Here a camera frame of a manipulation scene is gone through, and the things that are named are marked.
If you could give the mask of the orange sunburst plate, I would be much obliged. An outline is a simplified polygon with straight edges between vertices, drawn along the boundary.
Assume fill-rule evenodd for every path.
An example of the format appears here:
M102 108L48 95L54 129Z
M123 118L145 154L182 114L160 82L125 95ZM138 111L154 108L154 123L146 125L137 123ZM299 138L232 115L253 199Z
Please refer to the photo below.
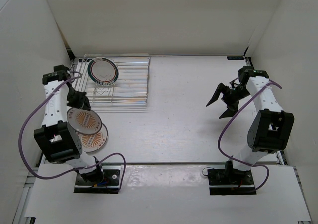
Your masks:
M78 136L81 140L83 151L86 153L92 153L105 146L108 141L109 134L105 124L102 124L102 128L99 132L93 135L78 133Z
M93 135L102 128L101 118L93 110L70 108L67 111L67 121L75 131L81 134Z

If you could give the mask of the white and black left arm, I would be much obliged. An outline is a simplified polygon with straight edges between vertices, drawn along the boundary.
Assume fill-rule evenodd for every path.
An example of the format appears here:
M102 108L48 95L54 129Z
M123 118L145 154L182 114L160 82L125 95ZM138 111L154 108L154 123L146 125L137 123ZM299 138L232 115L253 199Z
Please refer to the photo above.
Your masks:
M104 172L96 157L83 151L78 134L92 135L102 128L101 118L91 110L86 92L74 90L69 69L55 66L42 78L46 94L44 119L34 138L49 163L66 163L86 182L99 184Z

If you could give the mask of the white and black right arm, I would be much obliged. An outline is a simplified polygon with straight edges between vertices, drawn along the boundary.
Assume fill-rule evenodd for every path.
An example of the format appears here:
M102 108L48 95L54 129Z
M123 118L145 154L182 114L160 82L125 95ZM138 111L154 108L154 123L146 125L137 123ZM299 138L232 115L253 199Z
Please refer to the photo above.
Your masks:
M254 103L256 108L256 117L247 133L247 144L236 156L228 156L223 178L229 184L237 183L263 157L284 150L294 123L294 115L285 112L277 102L272 91L276 83L270 80L266 71L243 66L237 80L238 84L232 81L230 86L218 84L207 103L211 105L221 99L227 109L220 117L231 121L246 107L238 106L242 99L250 96L249 103Z

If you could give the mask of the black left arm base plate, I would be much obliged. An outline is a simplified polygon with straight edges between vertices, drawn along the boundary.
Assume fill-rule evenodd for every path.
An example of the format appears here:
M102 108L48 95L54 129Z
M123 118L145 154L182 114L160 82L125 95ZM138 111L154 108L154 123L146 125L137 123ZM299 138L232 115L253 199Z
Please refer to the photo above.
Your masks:
M76 194L118 194L121 184L122 168L120 166L103 166L103 175L97 181L85 181L76 175L74 190Z

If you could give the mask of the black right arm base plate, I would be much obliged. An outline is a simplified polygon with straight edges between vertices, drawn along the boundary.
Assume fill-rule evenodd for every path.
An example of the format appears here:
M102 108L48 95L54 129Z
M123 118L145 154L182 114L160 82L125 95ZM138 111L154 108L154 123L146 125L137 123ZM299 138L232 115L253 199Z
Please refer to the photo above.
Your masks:
M251 170L226 176L225 169L208 168L207 177L211 196L256 195Z

